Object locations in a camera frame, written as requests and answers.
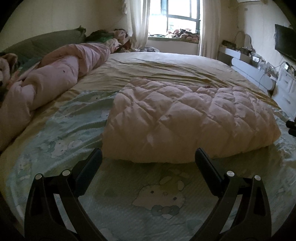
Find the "pink quilted jacket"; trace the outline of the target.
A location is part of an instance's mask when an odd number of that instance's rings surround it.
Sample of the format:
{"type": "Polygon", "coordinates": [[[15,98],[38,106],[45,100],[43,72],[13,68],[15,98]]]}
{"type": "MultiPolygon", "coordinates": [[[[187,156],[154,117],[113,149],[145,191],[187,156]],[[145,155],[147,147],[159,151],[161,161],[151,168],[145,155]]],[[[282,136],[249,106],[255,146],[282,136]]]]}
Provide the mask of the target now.
{"type": "Polygon", "coordinates": [[[280,137],[273,110],[243,87],[201,87],[133,78],[116,96],[103,155],[135,163],[182,164],[202,148],[224,158],[280,137]]]}

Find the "clothes pile on windowsill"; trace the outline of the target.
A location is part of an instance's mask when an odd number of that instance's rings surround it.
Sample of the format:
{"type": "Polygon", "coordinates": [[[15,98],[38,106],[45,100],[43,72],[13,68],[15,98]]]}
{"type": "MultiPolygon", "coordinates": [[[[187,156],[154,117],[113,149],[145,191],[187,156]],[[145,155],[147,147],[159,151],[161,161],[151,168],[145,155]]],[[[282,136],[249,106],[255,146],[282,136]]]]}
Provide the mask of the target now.
{"type": "Polygon", "coordinates": [[[200,40],[200,31],[190,32],[189,29],[176,29],[172,32],[168,31],[165,37],[198,44],[200,40]]]}

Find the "clothes pile by headboard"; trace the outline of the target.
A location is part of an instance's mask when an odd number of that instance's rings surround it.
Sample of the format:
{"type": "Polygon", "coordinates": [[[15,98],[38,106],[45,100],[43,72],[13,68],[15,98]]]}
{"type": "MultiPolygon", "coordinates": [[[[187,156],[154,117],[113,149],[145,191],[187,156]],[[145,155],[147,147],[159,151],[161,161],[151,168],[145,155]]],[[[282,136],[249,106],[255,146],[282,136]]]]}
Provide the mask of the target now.
{"type": "Polygon", "coordinates": [[[85,38],[86,43],[101,43],[110,49],[111,53],[124,53],[132,49],[128,32],[125,29],[97,30],[85,38]]]}

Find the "white drawer cabinet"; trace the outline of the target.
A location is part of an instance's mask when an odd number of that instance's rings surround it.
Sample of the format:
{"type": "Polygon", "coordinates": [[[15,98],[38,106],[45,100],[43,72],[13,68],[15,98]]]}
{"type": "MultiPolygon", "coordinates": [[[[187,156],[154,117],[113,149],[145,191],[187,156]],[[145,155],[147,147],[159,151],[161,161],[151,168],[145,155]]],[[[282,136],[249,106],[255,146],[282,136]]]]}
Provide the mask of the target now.
{"type": "Polygon", "coordinates": [[[279,71],[272,99],[290,118],[295,118],[295,77],[285,68],[279,71]]]}

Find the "white curved low bench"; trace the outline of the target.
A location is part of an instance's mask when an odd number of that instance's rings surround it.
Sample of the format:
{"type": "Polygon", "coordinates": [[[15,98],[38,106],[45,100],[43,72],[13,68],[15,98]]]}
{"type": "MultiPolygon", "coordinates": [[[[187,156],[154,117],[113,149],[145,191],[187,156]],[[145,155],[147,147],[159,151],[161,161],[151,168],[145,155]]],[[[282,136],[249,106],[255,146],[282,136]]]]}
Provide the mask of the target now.
{"type": "Polygon", "coordinates": [[[244,61],[233,58],[232,68],[256,85],[263,92],[273,91],[276,81],[271,79],[264,71],[261,71],[244,61]]]}

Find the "light blue cartoon blanket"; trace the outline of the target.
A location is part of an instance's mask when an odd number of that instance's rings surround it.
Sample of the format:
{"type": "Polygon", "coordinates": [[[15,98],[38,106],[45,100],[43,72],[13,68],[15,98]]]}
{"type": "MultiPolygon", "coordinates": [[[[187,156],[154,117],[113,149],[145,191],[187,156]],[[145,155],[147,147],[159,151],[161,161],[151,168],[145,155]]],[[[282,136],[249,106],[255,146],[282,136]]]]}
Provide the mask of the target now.
{"type": "MultiPolygon", "coordinates": [[[[34,176],[59,175],[100,147],[114,98],[113,92],[85,91],[55,104],[52,116],[32,122],[1,155],[1,192],[20,226],[34,176]]],[[[273,111],[280,138],[221,163],[239,176],[263,179],[276,232],[295,205],[295,138],[285,126],[288,117],[277,108],[273,111]]],[[[193,163],[107,159],[80,202],[108,240],[189,240],[217,198],[193,163]]]]}

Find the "grey desk with clutter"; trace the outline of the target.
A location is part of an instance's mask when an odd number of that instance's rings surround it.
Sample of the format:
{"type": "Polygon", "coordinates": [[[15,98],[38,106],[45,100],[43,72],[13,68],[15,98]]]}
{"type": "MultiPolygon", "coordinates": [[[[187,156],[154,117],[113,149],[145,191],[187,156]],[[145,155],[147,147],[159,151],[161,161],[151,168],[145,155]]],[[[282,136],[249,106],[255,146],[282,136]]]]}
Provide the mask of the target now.
{"type": "Polygon", "coordinates": [[[232,66],[232,59],[234,58],[254,67],[259,67],[260,65],[266,63],[266,61],[253,50],[245,47],[240,47],[238,49],[235,43],[223,40],[218,49],[217,60],[232,66]]]}

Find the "beige bed sheet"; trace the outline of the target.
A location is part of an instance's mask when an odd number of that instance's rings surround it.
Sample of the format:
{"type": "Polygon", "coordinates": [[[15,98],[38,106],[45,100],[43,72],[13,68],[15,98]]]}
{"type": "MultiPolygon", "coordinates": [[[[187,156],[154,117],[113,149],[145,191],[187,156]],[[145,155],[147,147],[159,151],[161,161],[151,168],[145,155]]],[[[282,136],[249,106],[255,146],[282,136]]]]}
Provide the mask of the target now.
{"type": "Polygon", "coordinates": [[[240,86],[251,92],[273,110],[274,103],[268,96],[262,94],[257,87],[220,61],[192,55],[127,53],[113,54],[103,66],[85,76],[52,106],[44,108],[40,114],[35,116],[32,122],[40,123],[43,118],[49,118],[54,113],[53,106],[55,104],[70,101],[85,91],[113,92],[116,96],[133,78],[201,87],[226,88],[240,86]]]}

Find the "right cream curtain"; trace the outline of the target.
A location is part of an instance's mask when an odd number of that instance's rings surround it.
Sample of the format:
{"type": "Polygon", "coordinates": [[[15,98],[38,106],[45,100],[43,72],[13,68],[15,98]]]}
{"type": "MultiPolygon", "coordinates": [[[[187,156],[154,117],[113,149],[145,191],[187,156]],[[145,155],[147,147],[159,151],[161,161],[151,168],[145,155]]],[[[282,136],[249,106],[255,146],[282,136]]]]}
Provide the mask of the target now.
{"type": "Polygon", "coordinates": [[[217,59],[221,27],[221,1],[201,1],[201,17],[199,55],[217,59]]]}

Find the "cream curtain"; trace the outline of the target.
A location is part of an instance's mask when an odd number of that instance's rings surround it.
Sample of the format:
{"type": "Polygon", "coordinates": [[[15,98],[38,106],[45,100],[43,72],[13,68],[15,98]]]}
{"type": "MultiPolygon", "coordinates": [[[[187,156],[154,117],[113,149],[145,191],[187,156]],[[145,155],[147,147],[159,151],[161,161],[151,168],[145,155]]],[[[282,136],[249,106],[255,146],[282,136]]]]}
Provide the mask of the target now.
{"type": "Polygon", "coordinates": [[[150,5],[150,0],[123,1],[123,7],[127,16],[127,30],[133,50],[140,50],[147,44],[150,5]]]}
{"type": "Polygon", "coordinates": [[[201,17],[199,55],[217,59],[221,27],[221,1],[201,1],[201,17]]]}

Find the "rolled pink duvet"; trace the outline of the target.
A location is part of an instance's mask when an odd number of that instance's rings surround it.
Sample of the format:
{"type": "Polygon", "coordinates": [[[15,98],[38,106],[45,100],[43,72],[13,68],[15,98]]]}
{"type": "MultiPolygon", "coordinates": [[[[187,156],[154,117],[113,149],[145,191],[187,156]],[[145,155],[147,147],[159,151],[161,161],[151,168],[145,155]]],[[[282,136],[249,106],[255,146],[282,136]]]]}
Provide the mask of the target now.
{"type": "Polygon", "coordinates": [[[23,73],[10,85],[1,105],[1,150],[28,126],[35,109],[72,88],[109,56],[110,49],[101,43],[69,44],[23,73]]]}

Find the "left cream curtain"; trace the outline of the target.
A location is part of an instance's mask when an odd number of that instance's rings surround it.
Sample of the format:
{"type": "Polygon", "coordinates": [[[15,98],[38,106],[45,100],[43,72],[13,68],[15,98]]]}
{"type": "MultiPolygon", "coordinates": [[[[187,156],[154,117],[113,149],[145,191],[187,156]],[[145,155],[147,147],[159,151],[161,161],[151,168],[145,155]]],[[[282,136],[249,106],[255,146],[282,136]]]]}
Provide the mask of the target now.
{"type": "Polygon", "coordinates": [[[147,44],[150,5],[150,0],[123,1],[123,7],[127,16],[127,30],[133,50],[140,50],[147,44]]]}

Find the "black wall television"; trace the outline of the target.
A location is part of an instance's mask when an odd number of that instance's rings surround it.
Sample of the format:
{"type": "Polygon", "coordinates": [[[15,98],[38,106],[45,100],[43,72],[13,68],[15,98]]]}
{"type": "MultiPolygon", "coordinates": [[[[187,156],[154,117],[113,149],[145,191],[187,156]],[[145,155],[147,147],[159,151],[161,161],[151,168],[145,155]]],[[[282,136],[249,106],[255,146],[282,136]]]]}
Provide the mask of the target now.
{"type": "Polygon", "coordinates": [[[275,24],[275,49],[283,56],[295,62],[295,31],[275,24]]]}

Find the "white wall air conditioner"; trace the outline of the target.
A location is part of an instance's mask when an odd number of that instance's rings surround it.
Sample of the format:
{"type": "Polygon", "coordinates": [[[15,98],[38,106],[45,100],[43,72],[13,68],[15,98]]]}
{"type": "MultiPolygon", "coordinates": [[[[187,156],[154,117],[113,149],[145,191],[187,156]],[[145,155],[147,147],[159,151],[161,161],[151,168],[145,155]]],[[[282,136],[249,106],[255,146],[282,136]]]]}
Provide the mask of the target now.
{"type": "Polygon", "coordinates": [[[251,3],[251,2],[257,2],[261,0],[237,0],[238,3],[251,3]]]}

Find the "window with dark frame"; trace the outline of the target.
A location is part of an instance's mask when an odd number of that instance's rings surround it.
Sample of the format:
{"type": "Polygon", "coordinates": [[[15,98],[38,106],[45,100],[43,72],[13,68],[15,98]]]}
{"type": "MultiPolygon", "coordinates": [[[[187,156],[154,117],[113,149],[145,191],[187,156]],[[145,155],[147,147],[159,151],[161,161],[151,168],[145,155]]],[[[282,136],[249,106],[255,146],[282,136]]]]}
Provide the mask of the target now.
{"type": "Polygon", "coordinates": [[[154,0],[149,10],[149,37],[165,37],[175,32],[200,32],[198,0],[154,0]]]}

